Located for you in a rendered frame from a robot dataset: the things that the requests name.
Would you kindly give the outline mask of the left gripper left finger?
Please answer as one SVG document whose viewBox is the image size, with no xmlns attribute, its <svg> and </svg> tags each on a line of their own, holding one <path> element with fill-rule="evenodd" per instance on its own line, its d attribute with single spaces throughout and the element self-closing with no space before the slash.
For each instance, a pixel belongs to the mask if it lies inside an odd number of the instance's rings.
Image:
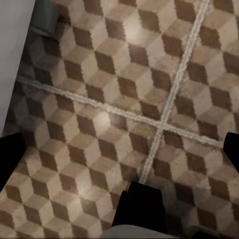
<svg viewBox="0 0 239 239">
<path fill-rule="evenodd" d="M 21 132 L 0 138 L 0 192 L 26 151 Z"/>
</svg>

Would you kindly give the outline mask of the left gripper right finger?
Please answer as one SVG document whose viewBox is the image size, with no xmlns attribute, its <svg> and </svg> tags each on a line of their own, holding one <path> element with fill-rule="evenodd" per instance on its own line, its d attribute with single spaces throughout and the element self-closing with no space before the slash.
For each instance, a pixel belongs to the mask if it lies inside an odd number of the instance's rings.
<svg viewBox="0 0 239 239">
<path fill-rule="evenodd" d="M 223 150 L 239 173 L 239 134 L 228 132 Z"/>
</svg>

